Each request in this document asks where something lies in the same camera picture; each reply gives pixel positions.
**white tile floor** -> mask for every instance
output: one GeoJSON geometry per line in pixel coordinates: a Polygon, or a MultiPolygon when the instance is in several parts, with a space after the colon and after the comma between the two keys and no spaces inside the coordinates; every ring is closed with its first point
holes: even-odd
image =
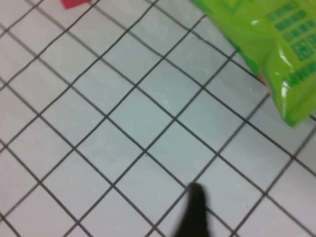
{"type": "Polygon", "coordinates": [[[170,237],[198,181],[215,237],[315,237],[316,119],[189,1],[92,3],[0,1],[0,236],[170,237]]]}

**floor tile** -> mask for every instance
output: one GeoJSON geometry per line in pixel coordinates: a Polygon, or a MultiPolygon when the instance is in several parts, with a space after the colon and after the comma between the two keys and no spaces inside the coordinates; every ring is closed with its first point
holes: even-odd
{"type": "Polygon", "coordinates": [[[97,6],[128,28],[150,5],[144,0],[102,0],[97,6]]]}
{"type": "Polygon", "coordinates": [[[171,121],[139,90],[134,90],[110,117],[143,147],[148,146],[171,121]]]}
{"type": "Polygon", "coordinates": [[[41,58],[68,82],[72,82],[96,57],[65,34],[52,44],[41,58]]]}
{"type": "Polygon", "coordinates": [[[42,111],[67,87],[38,60],[19,74],[10,85],[38,112],[42,111]]]}
{"type": "Polygon", "coordinates": [[[184,184],[191,182],[214,156],[178,123],[174,123],[149,152],[184,184]]]}
{"type": "Polygon", "coordinates": [[[215,150],[220,149],[242,121],[204,91],[179,119],[215,150]]]}
{"type": "Polygon", "coordinates": [[[76,145],[102,119],[102,115],[73,90],[68,90],[43,116],[76,145]]]}
{"type": "Polygon", "coordinates": [[[31,11],[11,31],[36,54],[62,32],[37,10],[31,11]]]}
{"type": "Polygon", "coordinates": [[[243,237],[308,237],[294,221],[270,200],[263,199],[238,232],[243,237]]]}
{"type": "MultiPolygon", "coordinates": [[[[187,206],[187,198],[188,196],[185,195],[158,226],[158,228],[166,236],[171,237],[175,229],[178,227],[179,221],[181,220],[187,206]]],[[[212,233],[212,236],[228,237],[230,235],[230,231],[213,215],[207,213],[207,219],[208,229],[209,232],[212,233]]]]}
{"type": "Polygon", "coordinates": [[[79,150],[113,182],[142,151],[108,120],[79,146],[79,150]]]}
{"type": "Polygon", "coordinates": [[[191,33],[167,58],[201,84],[205,84],[226,60],[222,54],[191,33]]]}
{"type": "Polygon", "coordinates": [[[199,178],[209,193],[210,208],[235,228],[260,197],[260,192],[217,158],[199,178]]]}
{"type": "Polygon", "coordinates": [[[150,235],[150,237],[161,237],[160,234],[158,234],[157,231],[152,232],[152,234],[150,235]]]}
{"type": "Polygon", "coordinates": [[[72,152],[44,184],[77,219],[110,187],[77,152],[72,152]]]}
{"type": "Polygon", "coordinates": [[[233,57],[233,61],[235,61],[236,63],[238,63],[239,65],[243,66],[247,71],[251,72],[250,68],[248,67],[248,65],[246,64],[245,60],[242,58],[242,56],[237,53],[234,57],[233,57]]]}
{"type": "Polygon", "coordinates": [[[101,61],[83,74],[74,86],[106,114],[132,88],[131,83],[101,61]]]}
{"type": "Polygon", "coordinates": [[[70,31],[99,55],[124,33],[124,30],[94,8],[88,11],[70,31]]]}
{"type": "Polygon", "coordinates": [[[154,7],[131,31],[161,54],[167,53],[186,32],[154,7]]]}
{"type": "Polygon", "coordinates": [[[56,0],[44,0],[39,7],[52,16],[63,27],[67,28],[74,23],[86,10],[89,4],[81,4],[65,11],[64,6],[56,0]]]}
{"type": "Polygon", "coordinates": [[[177,115],[200,88],[164,60],[142,81],[140,87],[173,115],[177,115]]]}
{"type": "Polygon", "coordinates": [[[33,56],[8,34],[0,38],[0,77],[10,80],[33,56]]]}
{"type": "Polygon", "coordinates": [[[146,155],[125,174],[117,187],[154,223],[183,191],[171,176],[146,155]]]}
{"type": "Polygon", "coordinates": [[[263,84],[234,63],[228,63],[207,89],[244,118],[268,93],[263,84]]]}
{"type": "Polygon", "coordinates": [[[31,123],[10,144],[10,148],[40,179],[71,149],[40,118],[31,123]]]}
{"type": "Polygon", "coordinates": [[[292,154],[316,125],[315,121],[308,118],[294,129],[288,126],[282,120],[271,97],[260,107],[250,122],[292,154]]]}
{"type": "Polygon", "coordinates": [[[134,83],[137,83],[160,59],[130,34],[126,34],[103,58],[134,83]]]}
{"type": "Polygon", "coordinates": [[[0,138],[10,141],[35,114],[9,89],[0,91],[0,138]]]}
{"type": "Polygon", "coordinates": [[[290,159],[249,125],[237,134],[221,155],[263,190],[290,159]]]}
{"type": "Polygon", "coordinates": [[[4,221],[2,221],[0,223],[0,236],[16,237],[16,234],[10,229],[10,227],[4,221]]]}
{"type": "Polygon", "coordinates": [[[316,234],[316,177],[294,162],[270,191],[270,195],[316,234]]]}
{"type": "Polygon", "coordinates": [[[160,0],[156,5],[187,28],[191,28],[203,16],[203,12],[190,1],[160,0]]]}
{"type": "Polygon", "coordinates": [[[24,15],[29,9],[30,5],[26,1],[20,0],[1,0],[0,2],[0,22],[9,27],[24,15]]]}
{"type": "Polygon", "coordinates": [[[34,185],[35,179],[9,153],[4,150],[0,154],[0,212],[5,214],[34,185]]]}
{"type": "Polygon", "coordinates": [[[7,219],[23,237],[62,236],[74,224],[70,216],[41,186],[37,187],[7,219]]]}
{"type": "Polygon", "coordinates": [[[210,42],[227,56],[234,52],[234,47],[229,43],[217,26],[208,18],[204,17],[201,22],[194,28],[194,32],[198,33],[204,40],[210,42]]]}
{"type": "Polygon", "coordinates": [[[70,232],[68,237],[88,237],[88,235],[77,226],[73,231],[70,232]]]}
{"type": "Polygon", "coordinates": [[[145,236],[151,226],[115,190],[83,220],[83,225],[94,237],[145,236]]]}
{"type": "Polygon", "coordinates": [[[298,155],[298,159],[302,161],[308,168],[316,172],[316,135],[305,145],[304,149],[298,155]]]}

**green package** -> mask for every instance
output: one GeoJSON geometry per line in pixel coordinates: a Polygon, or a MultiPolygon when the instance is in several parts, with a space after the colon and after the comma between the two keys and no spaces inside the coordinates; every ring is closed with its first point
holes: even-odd
{"type": "Polygon", "coordinates": [[[295,126],[316,110],[316,0],[192,0],[295,126]]]}

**grout line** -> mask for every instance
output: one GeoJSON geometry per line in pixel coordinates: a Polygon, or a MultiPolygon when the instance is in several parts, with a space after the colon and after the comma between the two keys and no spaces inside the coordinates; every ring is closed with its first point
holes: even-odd
{"type": "MultiPolygon", "coordinates": [[[[258,105],[254,108],[254,110],[247,116],[247,119],[250,119],[255,112],[260,108],[260,106],[266,101],[266,99],[269,97],[269,95],[267,94],[260,103],[258,103],[258,105]]],[[[239,131],[245,126],[245,122],[243,122],[234,132],[233,134],[228,138],[228,140],[224,143],[224,145],[219,149],[219,151],[215,151],[214,149],[210,149],[211,147],[206,144],[204,141],[202,141],[202,143],[207,146],[211,151],[213,151],[214,156],[213,158],[204,166],[204,168],[197,174],[197,176],[194,178],[194,180],[192,182],[196,182],[201,175],[211,166],[211,164],[216,160],[216,158],[219,156],[219,154],[221,153],[221,151],[229,144],[229,142],[239,133],[239,131]]],[[[170,213],[170,211],[175,207],[175,205],[180,201],[180,199],[184,196],[184,194],[187,192],[187,190],[185,189],[184,192],[179,196],[178,199],[175,200],[175,202],[171,205],[171,207],[162,215],[162,217],[156,222],[155,227],[157,227],[163,220],[164,218],[170,213]]],[[[231,232],[233,231],[233,229],[226,224],[223,220],[217,218],[227,229],[229,229],[231,232]]],[[[146,237],[148,237],[152,232],[154,231],[154,229],[152,228],[146,235],[146,237]]]]}
{"type": "MultiPolygon", "coordinates": [[[[143,17],[144,15],[150,10],[152,6],[150,6],[144,13],[143,15],[134,22],[134,24],[132,24],[129,28],[129,30],[136,25],[143,17]]],[[[127,32],[124,32],[119,39],[116,40],[116,42],[113,43],[113,45],[115,45],[122,37],[123,35],[125,35],[127,32]]],[[[32,52],[24,43],[21,42],[20,39],[18,39],[13,33],[8,32],[8,34],[10,34],[11,37],[13,37],[14,40],[16,40],[19,44],[21,44],[26,50],[28,50],[31,54],[35,54],[34,52],[32,52]]],[[[93,61],[87,69],[85,69],[79,76],[77,76],[74,81],[72,83],[69,83],[66,79],[64,79],[61,75],[59,75],[58,72],[56,72],[51,66],[49,66],[45,61],[43,61],[41,58],[39,58],[39,61],[41,61],[45,66],[47,66],[57,77],[59,77],[62,81],[64,81],[66,84],[68,84],[68,86],[64,89],[64,91],[59,94],[53,101],[51,101],[40,113],[39,116],[36,116],[35,118],[33,118],[29,123],[27,123],[8,143],[7,145],[9,145],[10,143],[13,142],[13,140],[15,140],[15,138],[17,136],[19,136],[35,119],[37,119],[38,117],[40,117],[53,103],[55,103],[60,97],[62,97],[62,95],[64,95],[70,88],[72,88],[72,85],[85,73],[87,72],[98,60],[100,60],[106,53],[108,52],[105,51],[102,55],[100,55],[95,61],[93,61]]]]}
{"type": "Polygon", "coordinates": [[[21,237],[21,235],[18,233],[18,231],[11,225],[11,223],[4,217],[4,215],[0,212],[0,220],[3,220],[8,227],[15,233],[17,237],[21,237]]]}
{"type": "MultiPolygon", "coordinates": [[[[40,181],[40,179],[27,167],[27,165],[24,164],[24,162],[9,148],[2,140],[0,142],[5,146],[5,148],[11,153],[11,155],[28,171],[28,173],[36,180],[36,182],[45,189],[46,192],[59,204],[59,206],[72,218],[74,222],[78,222],[78,220],[75,218],[75,216],[68,210],[68,208],[55,196],[55,194],[50,191],[44,183],[40,181]]],[[[93,237],[89,231],[87,231],[83,226],[81,226],[80,223],[78,225],[85,231],[85,233],[89,237],[93,237]]]]}
{"type": "MultiPolygon", "coordinates": [[[[228,62],[228,60],[223,64],[223,66],[217,71],[217,73],[219,73],[221,71],[221,69],[225,66],[225,64],[228,62]]],[[[212,80],[214,78],[216,74],[214,74],[209,80],[212,80]]],[[[173,122],[176,120],[176,118],[178,118],[183,112],[184,110],[191,104],[191,102],[199,95],[199,93],[202,91],[202,88],[200,88],[200,90],[195,94],[195,96],[184,106],[184,108],[176,115],[176,117],[173,118],[173,120],[171,122],[169,122],[169,124],[164,128],[164,130],[149,144],[149,146],[147,148],[143,148],[141,145],[139,145],[133,138],[131,138],[122,128],[120,128],[110,117],[108,117],[108,120],[116,127],[118,128],[123,134],[125,134],[130,140],[132,140],[136,145],[138,145],[143,151],[142,153],[134,160],[134,162],[120,175],[120,177],[113,183],[113,188],[117,189],[117,187],[115,186],[122,178],[123,176],[133,167],[133,165],[144,155],[144,154],[148,154],[147,152],[148,149],[150,149],[150,147],[164,134],[165,131],[167,131],[167,129],[173,124],[173,122]]],[[[101,198],[92,206],[91,209],[89,209],[81,218],[80,220],[83,220],[84,217],[86,217],[92,210],[93,208],[103,199],[103,197],[105,197],[106,194],[103,194],[101,196],[101,198]]],[[[157,228],[157,226],[152,225],[153,228],[152,230],[156,230],[159,232],[159,234],[161,234],[162,236],[164,236],[164,234],[157,228]]]]}
{"type": "Polygon", "coordinates": [[[9,27],[7,27],[1,34],[0,34],[0,39],[1,37],[8,32],[11,28],[13,28],[17,23],[19,23],[24,17],[26,17],[34,8],[36,8],[39,4],[41,4],[44,0],[40,0],[38,3],[34,4],[27,12],[25,12],[20,18],[18,18],[15,22],[13,22],[9,27]]]}
{"type": "MultiPolygon", "coordinates": [[[[166,12],[162,7],[160,7],[159,5],[155,5],[155,8],[157,10],[159,10],[162,14],[164,14],[166,17],[168,17],[170,20],[172,20],[174,23],[176,23],[178,26],[180,26],[183,29],[187,29],[187,27],[185,25],[183,25],[180,21],[178,21],[177,19],[175,19],[173,16],[171,16],[168,12],[166,12]]],[[[194,34],[197,38],[199,38],[201,41],[203,41],[204,43],[208,44],[209,46],[213,47],[216,51],[218,51],[220,54],[222,54],[224,57],[228,58],[229,56],[222,51],[219,47],[217,47],[216,45],[214,45],[213,43],[207,41],[206,39],[204,39],[202,36],[200,36],[198,33],[196,33],[195,31],[192,31],[192,34],[194,34]]],[[[265,85],[260,79],[258,79],[253,73],[251,73],[247,68],[245,68],[244,66],[242,66],[241,64],[239,64],[238,62],[236,62],[233,59],[230,59],[230,62],[234,63],[236,66],[238,66],[239,68],[243,69],[246,73],[248,73],[250,76],[254,77],[257,81],[259,81],[261,84],[265,85]]]]}
{"type": "MultiPolygon", "coordinates": [[[[234,234],[238,232],[238,230],[242,227],[242,225],[247,221],[249,216],[254,212],[254,210],[258,207],[258,205],[262,202],[264,197],[269,197],[268,193],[271,191],[273,186],[278,182],[278,180],[281,178],[281,176],[286,172],[286,170],[289,168],[289,166],[293,163],[295,160],[294,158],[301,152],[303,147],[309,142],[311,137],[316,132],[316,126],[314,129],[308,134],[308,136],[305,138],[305,140],[302,142],[301,146],[297,149],[294,156],[291,156],[287,164],[283,167],[283,169],[280,171],[280,173],[276,176],[276,178],[272,181],[272,183],[269,185],[269,187],[265,190],[263,195],[258,199],[258,201],[254,204],[254,206],[250,209],[250,211],[245,215],[243,220],[237,225],[233,233],[230,235],[230,237],[233,237],[234,234]]],[[[303,230],[305,230],[310,236],[314,236],[313,232],[310,231],[307,227],[305,227],[301,222],[299,222],[297,219],[295,219],[292,215],[288,215],[288,212],[284,212],[290,219],[292,219],[296,224],[298,224],[303,230]]]]}
{"type": "MultiPolygon", "coordinates": [[[[69,32],[68,32],[69,33],[69,32]]],[[[138,88],[140,90],[140,88],[138,88]]],[[[206,90],[207,91],[207,90],[206,90]]]]}
{"type": "MultiPolygon", "coordinates": [[[[31,2],[29,2],[29,0],[25,0],[28,4],[30,4],[31,6],[34,6],[34,8],[37,8],[37,4],[33,4],[31,2]]],[[[62,33],[60,33],[57,37],[55,37],[41,52],[39,52],[37,55],[35,55],[35,57],[28,62],[23,68],[21,68],[17,73],[15,73],[13,75],[13,77],[11,77],[8,81],[5,82],[5,84],[3,85],[2,88],[0,88],[0,91],[3,90],[11,81],[13,81],[19,74],[21,74],[25,69],[27,69],[36,59],[39,59],[40,56],[54,43],[56,42],[60,37],[63,36],[64,33],[66,33],[73,25],[75,25],[88,11],[90,11],[90,9],[93,8],[93,6],[95,4],[97,4],[100,0],[97,0],[92,6],[90,6],[82,15],[80,15],[80,17],[74,21],[69,27],[67,27],[65,29],[65,31],[63,31],[62,33]]],[[[6,30],[5,26],[3,24],[0,23],[0,29],[3,29],[4,31],[6,30]]]]}

